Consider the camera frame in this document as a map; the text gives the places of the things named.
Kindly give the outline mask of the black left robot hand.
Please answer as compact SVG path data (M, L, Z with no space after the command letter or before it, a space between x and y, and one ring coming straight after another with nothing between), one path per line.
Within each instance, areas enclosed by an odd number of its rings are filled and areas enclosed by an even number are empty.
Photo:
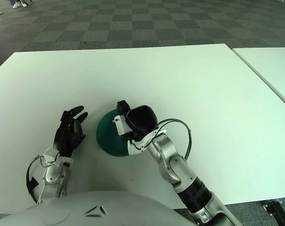
M88 112L83 112L84 106L80 105L68 111L64 111L61 119L60 126L56 130L53 148L57 150L62 157L70 158L72 153L86 135L82 130L82 122L87 118Z

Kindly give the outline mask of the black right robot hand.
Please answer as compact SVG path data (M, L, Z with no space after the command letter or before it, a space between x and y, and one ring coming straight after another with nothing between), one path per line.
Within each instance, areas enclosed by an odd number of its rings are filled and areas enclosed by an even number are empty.
M131 109L125 100L117 102L118 115L114 118L121 140L142 141L158 128L157 117L147 105Z

